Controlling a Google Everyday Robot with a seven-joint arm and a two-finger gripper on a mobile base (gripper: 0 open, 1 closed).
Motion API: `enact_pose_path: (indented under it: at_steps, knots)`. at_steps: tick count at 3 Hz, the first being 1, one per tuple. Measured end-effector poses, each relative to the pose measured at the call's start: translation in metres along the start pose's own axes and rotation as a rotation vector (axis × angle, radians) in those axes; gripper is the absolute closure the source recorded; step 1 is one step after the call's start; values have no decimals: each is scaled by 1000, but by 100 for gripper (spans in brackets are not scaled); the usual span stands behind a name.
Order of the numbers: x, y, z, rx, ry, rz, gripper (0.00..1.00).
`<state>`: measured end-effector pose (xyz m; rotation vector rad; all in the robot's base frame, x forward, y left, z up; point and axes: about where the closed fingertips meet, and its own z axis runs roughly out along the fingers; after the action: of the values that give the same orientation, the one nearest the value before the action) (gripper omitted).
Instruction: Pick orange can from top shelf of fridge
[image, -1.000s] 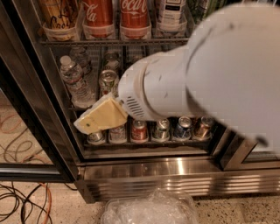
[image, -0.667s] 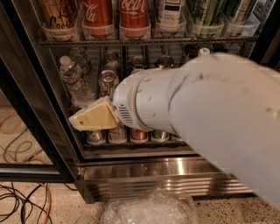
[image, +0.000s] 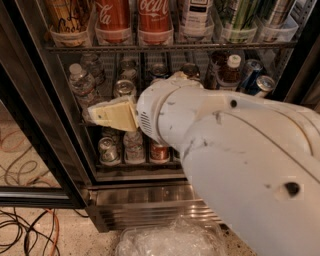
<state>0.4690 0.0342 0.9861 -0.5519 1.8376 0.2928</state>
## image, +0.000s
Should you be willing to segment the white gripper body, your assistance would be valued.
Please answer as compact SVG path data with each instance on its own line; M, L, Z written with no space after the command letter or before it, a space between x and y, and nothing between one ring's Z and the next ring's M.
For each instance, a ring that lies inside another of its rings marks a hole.
M137 120L144 134L160 144L166 145L158 129L158 116L162 105L166 99L176 90L184 86L203 88L197 80L184 78L168 78L154 80L153 83L145 89L136 105Z

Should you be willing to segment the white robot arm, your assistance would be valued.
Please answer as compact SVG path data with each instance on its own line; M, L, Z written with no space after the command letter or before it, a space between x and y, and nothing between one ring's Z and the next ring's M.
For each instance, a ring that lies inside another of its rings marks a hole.
M320 115L173 75L89 109L178 151L195 192L258 256L320 256Z

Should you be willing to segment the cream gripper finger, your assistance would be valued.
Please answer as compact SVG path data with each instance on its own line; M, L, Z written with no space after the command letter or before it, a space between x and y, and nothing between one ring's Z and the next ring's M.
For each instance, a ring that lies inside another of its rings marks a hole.
M173 79L173 80L177 80L177 79L189 79L189 77L183 72L183 71L177 71L175 73L173 73L168 79Z
M88 112L91 120L100 126L129 132L134 132L139 127L134 96L122 96L92 105Z

